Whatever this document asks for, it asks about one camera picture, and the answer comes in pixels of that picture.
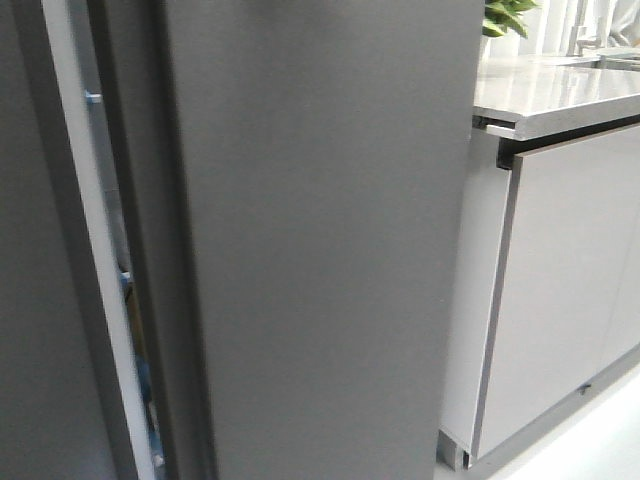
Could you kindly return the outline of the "silver kitchen faucet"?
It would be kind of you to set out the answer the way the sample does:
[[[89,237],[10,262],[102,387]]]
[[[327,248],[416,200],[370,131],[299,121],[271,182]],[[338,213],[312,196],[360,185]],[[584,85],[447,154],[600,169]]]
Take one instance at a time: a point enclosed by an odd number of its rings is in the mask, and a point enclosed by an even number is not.
[[[566,47],[569,57],[581,57],[587,49],[602,47],[600,1],[578,0]]]

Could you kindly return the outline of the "grey kitchen counter cabinet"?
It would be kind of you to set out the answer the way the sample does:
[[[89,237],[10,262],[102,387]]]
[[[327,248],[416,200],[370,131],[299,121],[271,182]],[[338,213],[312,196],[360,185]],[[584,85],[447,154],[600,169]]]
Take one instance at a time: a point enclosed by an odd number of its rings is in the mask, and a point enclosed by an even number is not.
[[[639,360],[639,71],[480,65],[438,456],[460,471]]]

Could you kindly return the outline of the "green potted plant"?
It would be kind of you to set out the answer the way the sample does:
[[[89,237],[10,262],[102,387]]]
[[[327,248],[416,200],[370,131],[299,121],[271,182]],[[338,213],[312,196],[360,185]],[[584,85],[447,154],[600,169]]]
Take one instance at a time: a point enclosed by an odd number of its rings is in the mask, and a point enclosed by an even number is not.
[[[510,31],[519,37],[528,38],[524,14],[539,7],[533,0],[486,0],[482,34],[488,38],[499,38]]]

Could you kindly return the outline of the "stainless steel sink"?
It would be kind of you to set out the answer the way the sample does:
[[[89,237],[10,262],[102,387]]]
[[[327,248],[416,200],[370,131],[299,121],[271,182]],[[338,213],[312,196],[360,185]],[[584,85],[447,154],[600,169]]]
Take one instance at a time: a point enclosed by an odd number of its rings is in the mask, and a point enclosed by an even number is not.
[[[595,69],[639,71],[638,47],[610,47],[585,51],[580,56],[569,57],[569,66]]]

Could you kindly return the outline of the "white plant pot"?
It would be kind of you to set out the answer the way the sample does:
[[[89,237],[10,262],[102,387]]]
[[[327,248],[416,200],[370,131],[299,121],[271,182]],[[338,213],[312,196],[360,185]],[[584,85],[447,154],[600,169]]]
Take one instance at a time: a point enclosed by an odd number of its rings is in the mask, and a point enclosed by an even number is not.
[[[479,51],[479,64],[483,65],[491,60],[501,58],[504,47],[503,37],[482,36]]]

